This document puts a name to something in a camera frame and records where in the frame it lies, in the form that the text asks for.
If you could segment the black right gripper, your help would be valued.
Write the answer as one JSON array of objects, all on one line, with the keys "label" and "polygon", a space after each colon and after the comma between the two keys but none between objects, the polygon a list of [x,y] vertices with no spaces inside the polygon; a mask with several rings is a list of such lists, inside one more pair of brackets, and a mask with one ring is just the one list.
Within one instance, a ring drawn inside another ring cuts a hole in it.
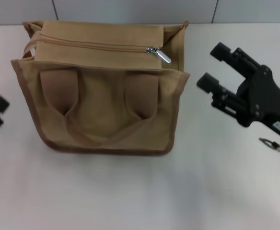
[{"label": "black right gripper", "polygon": [[246,79],[234,94],[221,86],[216,78],[205,73],[197,86],[212,94],[211,106],[237,119],[244,127],[258,121],[280,134],[280,88],[273,79],[271,69],[260,66],[240,48],[231,52],[221,42],[210,55],[220,62],[224,61]]}]

